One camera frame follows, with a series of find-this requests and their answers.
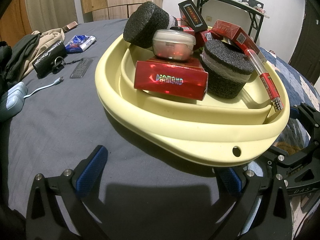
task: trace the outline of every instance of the bed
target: bed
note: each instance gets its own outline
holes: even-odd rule
[[[5,200],[25,216],[37,173],[58,176],[100,144],[109,151],[108,162],[84,203],[112,240],[208,239],[236,200],[212,168],[183,160],[129,131],[99,101],[95,66],[125,23],[122,19],[97,21],[66,33],[65,44],[73,35],[97,37],[85,52],[65,58],[65,62],[93,59],[83,78],[69,79],[74,64],[42,79],[32,71],[23,80],[31,92],[64,76],[61,84],[26,99],[22,111],[1,124]],[[290,104],[305,102],[319,110],[320,97],[313,86],[279,57],[261,51],[282,79]],[[274,145],[293,154],[308,139],[299,121],[290,119]],[[76,233],[60,198],[58,203],[69,229]]]

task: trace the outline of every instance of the beige cloth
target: beige cloth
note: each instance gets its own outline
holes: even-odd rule
[[[32,65],[33,61],[35,61],[36,58],[39,57],[39,55],[42,52],[44,52],[48,47],[50,47],[52,44],[54,44],[58,40],[64,41],[64,32],[62,28],[52,29],[40,35],[38,46],[21,65],[18,81],[25,78],[33,70],[33,65]]]

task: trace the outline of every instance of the blue packet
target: blue packet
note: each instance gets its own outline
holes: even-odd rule
[[[84,52],[95,40],[95,36],[75,35],[66,45],[67,53]]]

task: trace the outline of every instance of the yellow tray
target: yellow tray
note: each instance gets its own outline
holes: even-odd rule
[[[101,57],[95,83],[100,101],[117,121],[162,148],[204,165],[240,165],[267,150],[286,126],[288,95],[269,62],[265,67],[284,103],[278,113],[256,72],[235,99],[207,94],[198,101],[134,89],[136,61],[152,56],[121,35]]]

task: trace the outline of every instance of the qr code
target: qr code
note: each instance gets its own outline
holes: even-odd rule
[[[242,45],[244,43],[245,39],[246,39],[246,37],[242,33],[240,33],[237,38],[237,41]]]
[[[205,36],[206,36],[206,38],[207,38],[208,41],[211,41],[211,40],[212,40],[212,35],[211,35],[211,33],[206,33]]]

